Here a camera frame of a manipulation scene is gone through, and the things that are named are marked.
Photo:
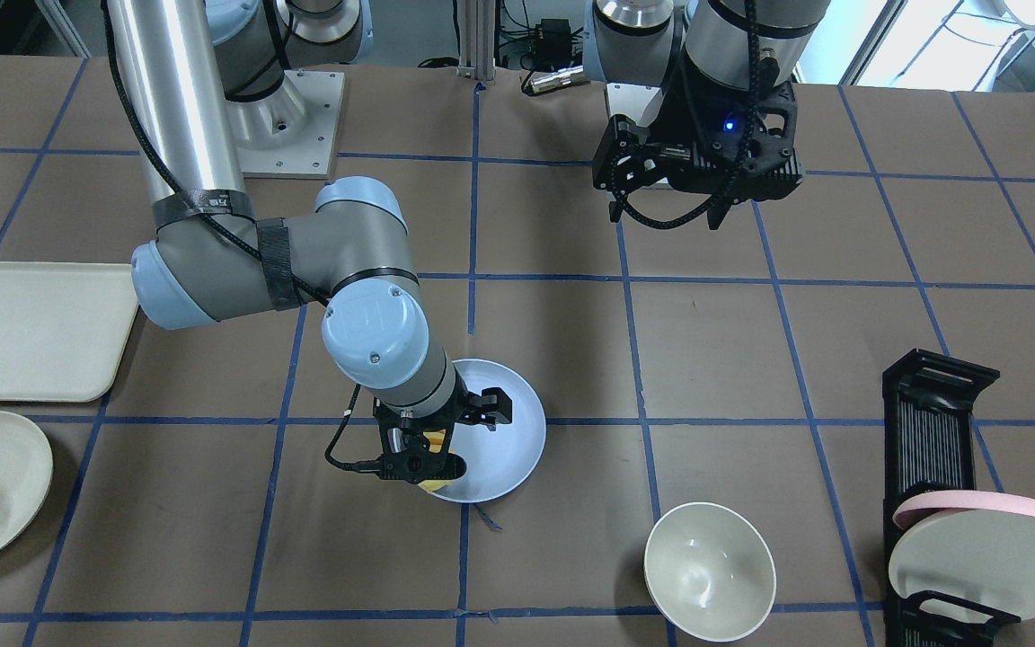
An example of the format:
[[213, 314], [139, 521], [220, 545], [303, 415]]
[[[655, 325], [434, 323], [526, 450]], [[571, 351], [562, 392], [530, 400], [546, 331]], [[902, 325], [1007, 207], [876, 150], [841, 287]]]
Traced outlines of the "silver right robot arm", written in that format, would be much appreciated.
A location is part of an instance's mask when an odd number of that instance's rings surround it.
[[341, 470], [420, 484], [468, 474], [457, 425], [513, 421], [500, 386], [473, 392], [434, 336], [394, 193], [365, 176], [305, 216], [262, 218], [227, 118], [201, 1], [103, 1], [112, 84], [156, 177], [155, 238], [131, 258], [141, 310], [164, 329], [317, 302], [325, 349], [373, 398], [381, 452]]

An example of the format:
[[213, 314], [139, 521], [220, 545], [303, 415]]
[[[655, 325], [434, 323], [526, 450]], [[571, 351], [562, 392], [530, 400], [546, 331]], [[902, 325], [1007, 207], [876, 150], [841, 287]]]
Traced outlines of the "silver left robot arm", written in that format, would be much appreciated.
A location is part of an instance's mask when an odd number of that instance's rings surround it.
[[827, 1], [591, 1], [588, 79], [653, 87], [643, 115], [609, 115], [591, 163], [609, 220], [656, 230], [705, 218], [718, 229], [740, 202], [779, 200], [804, 172], [792, 75]]

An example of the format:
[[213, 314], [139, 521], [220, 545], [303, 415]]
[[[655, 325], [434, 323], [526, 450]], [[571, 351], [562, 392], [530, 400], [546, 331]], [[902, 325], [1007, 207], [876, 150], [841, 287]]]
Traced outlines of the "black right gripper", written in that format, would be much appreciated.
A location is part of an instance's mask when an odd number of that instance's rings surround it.
[[411, 484], [449, 482], [465, 474], [465, 459], [451, 450], [457, 423], [490, 427], [514, 418], [512, 398], [499, 386], [487, 386], [479, 394], [456, 386], [436, 412], [411, 417], [377, 400], [373, 414], [382, 446], [374, 474]]

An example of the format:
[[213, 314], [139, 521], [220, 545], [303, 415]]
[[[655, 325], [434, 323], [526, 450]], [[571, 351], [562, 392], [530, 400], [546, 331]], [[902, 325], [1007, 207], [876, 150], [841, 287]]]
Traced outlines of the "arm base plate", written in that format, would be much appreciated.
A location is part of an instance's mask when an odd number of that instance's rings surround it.
[[288, 70], [268, 97], [226, 100], [243, 176], [331, 181], [345, 85], [341, 71]]

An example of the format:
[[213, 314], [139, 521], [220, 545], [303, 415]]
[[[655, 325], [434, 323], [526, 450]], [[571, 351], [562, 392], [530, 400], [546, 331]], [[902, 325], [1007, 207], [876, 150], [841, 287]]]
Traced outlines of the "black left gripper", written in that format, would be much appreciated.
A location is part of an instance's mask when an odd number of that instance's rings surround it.
[[[726, 196], [708, 200], [711, 232], [720, 229], [735, 199], [783, 199], [804, 179], [794, 151], [797, 102], [792, 82], [772, 85], [780, 71], [777, 63], [758, 65], [758, 120], [734, 183]], [[678, 192], [715, 195], [724, 189], [734, 167], [745, 135], [748, 91], [714, 81], [694, 63], [679, 63], [662, 89], [664, 97], [650, 123], [613, 115], [593, 155], [592, 184], [608, 190], [612, 224], [627, 212], [627, 192], [666, 180]]]

